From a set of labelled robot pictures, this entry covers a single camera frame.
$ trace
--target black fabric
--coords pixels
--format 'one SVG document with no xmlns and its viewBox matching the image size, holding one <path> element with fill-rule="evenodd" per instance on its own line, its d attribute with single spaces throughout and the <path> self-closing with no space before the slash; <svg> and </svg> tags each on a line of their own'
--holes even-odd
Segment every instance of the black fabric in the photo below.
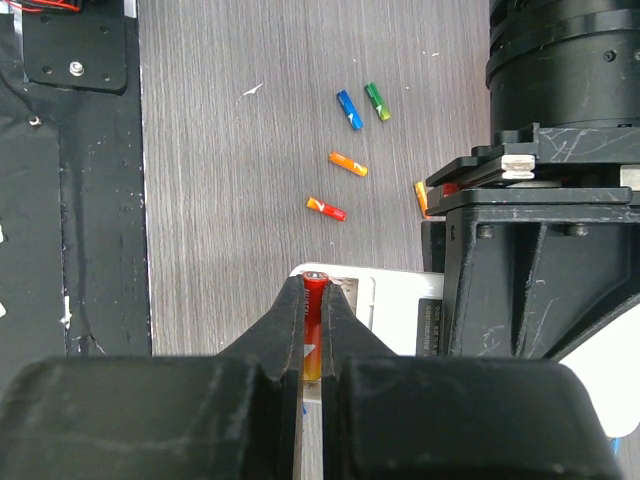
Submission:
<svg viewBox="0 0 640 480">
<path fill-rule="evenodd" d="M 150 353 L 138 34 L 126 22 L 128 88 L 112 95 L 25 83 L 13 17 L 0 15 L 0 388 L 49 355 Z"/>
</svg>

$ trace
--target green object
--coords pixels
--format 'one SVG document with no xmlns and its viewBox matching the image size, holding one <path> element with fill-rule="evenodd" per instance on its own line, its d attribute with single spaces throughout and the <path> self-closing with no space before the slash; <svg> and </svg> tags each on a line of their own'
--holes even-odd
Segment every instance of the green object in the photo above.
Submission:
<svg viewBox="0 0 640 480">
<path fill-rule="evenodd" d="M 373 108 L 375 108 L 376 112 L 378 112 L 378 117 L 380 117 L 380 120 L 382 120 L 383 122 L 385 120 L 389 120 L 391 118 L 391 112 L 389 111 L 389 107 L 387 107 L 387 104 L 384 102 L 382 95 L 380 95 L 376 84 L 371 82 L 369 85 L 366 85 L 364 89 L 367 92 L 367 95 L 369 95 L 369 99 L 371 100 Z"/>
</svg>

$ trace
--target blue object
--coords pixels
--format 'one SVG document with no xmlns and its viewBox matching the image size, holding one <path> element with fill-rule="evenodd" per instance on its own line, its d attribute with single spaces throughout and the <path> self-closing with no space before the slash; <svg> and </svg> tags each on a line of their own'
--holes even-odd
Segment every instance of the blue object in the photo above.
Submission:
<svg viewBox="0 0 640 480">
<path fill-rule="evenodd" d="M 613 454 L 617 457 L 618 452 L 620 451 L 620 439 L 614 438 L 611 440 L 611 449 L 613 450 Z"/>
<path fill-rule="evenodd" d="M 364 125 L 362 120 L 360 119 L 360 115 L 358 115 L 358 111 L 356 107 L 353 106 L 353 102 L 351 98 L 349 98 L 349 94 L 346 90 L 342 90 L 338 92 L 338 102 L 342 106 L 342 110 L 344 110 L 344 114 L 349 119 L 349 123 L 351 123 L 351 128 L 354 130 L 360 130 Z"/>
</svg>

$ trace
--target black mounting plate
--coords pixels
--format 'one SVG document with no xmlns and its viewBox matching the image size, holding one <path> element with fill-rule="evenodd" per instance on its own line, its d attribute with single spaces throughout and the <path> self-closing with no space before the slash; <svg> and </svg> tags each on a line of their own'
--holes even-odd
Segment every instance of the black mounting plate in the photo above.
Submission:
<svg viewBox="0 0 640 480">
<path fill-rule="evenodd" d="M 429 215 L 445 215 L 466 205 L 628 205 L 633 192 L 612 188 L 469 188 L 439 198 L 436 187 L 429 192 Z"/>
<path fill-rule="evenodd" d="M 126 88 L 123 0 L 87 2 L 79 14 L 25 14 L 22 28 L 30 81 L 112 93 Z M 70 72 L 71 62 L 82 64 L 82 75 Z"/>
</svg>

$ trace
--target black metal bracket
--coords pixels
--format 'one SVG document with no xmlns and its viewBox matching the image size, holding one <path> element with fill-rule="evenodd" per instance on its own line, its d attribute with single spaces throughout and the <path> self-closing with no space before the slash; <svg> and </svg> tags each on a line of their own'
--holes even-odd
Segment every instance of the black metal bracket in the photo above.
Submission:
<svg viewBox="0 0 640 480">
<path fill-rule="evenodd" d="M 123 0 L 88 2 L 81 13 L 24 14 L 30 81 L 119 93 L 127 86 Z"/>
<path fill-rule="evenodd" d="M 428 213 L 446 215 L 422 232 L 425 265 L 445 274 L 442 354 L 562 358 L 640 303 L 638 185 L 624 173 L 639 148 L 640 128 L 533 124 L 427 179 Z"/>
</svg>

